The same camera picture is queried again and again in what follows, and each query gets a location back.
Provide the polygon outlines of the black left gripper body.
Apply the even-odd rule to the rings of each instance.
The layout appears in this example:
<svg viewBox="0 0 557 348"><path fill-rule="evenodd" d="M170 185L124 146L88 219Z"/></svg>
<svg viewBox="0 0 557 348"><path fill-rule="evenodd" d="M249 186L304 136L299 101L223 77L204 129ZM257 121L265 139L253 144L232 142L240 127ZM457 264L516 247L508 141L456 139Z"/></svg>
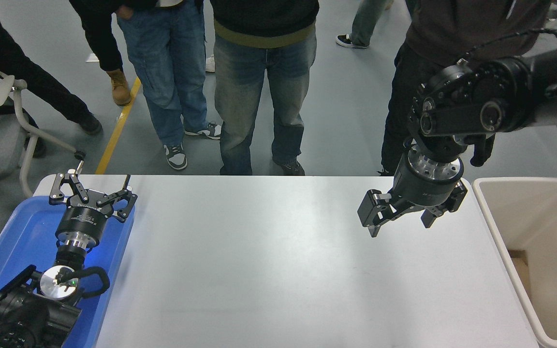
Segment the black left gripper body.
<svg viewBox="0 0 557 348"><path fill-rule="evenodd" d="M113 214L111 205L97 206L97 201L103 201L105 194L98 191L88 192L88 202L85 203L79 195L70 196L66 200L67 209L56 229L58 240L67 240L75 232L90 236L91 240L100 240L107 224L107 219Z"/></svg>

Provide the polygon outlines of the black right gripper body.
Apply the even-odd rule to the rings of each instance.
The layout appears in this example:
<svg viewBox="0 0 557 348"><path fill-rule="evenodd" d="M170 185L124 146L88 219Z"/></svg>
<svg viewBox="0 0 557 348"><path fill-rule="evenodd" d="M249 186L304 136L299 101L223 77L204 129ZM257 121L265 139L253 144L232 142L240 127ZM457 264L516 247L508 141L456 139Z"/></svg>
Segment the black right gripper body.
<svg viewBox="0 0 557 348"><path fill-rule="evenodd" d="M405 209L411 203L417 206L436 206L449 197L462 176L462 163L401 161L394 175L394 208Z"/></svg>

